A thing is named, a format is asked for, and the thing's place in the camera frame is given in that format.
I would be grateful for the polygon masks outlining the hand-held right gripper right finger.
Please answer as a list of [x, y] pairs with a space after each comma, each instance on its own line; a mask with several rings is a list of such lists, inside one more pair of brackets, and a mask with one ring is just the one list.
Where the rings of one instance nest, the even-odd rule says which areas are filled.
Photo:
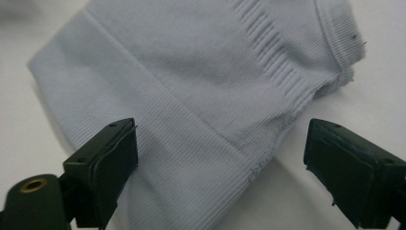
[[356, 228], [406, 229], [406, 161], [329, 121], [309, 122], [304, 164]]

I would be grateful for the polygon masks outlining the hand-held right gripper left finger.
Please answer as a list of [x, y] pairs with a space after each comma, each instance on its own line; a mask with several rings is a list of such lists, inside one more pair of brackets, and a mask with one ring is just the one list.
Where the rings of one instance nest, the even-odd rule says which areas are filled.
[[107, 125], [63, 162], [65, 176], [79, 189], [74, 199], [77, 226], [107, 226], [137, 165], [136, 125], [132, 118]]

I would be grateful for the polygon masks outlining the light blue tank top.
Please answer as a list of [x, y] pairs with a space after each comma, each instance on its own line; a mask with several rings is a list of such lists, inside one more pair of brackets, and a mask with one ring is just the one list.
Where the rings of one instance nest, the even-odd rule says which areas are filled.
[[208, 230], [363, 56], [348, 0], [90, 0], [29, 67], [72, 146], [136, 121], [120, 230]]

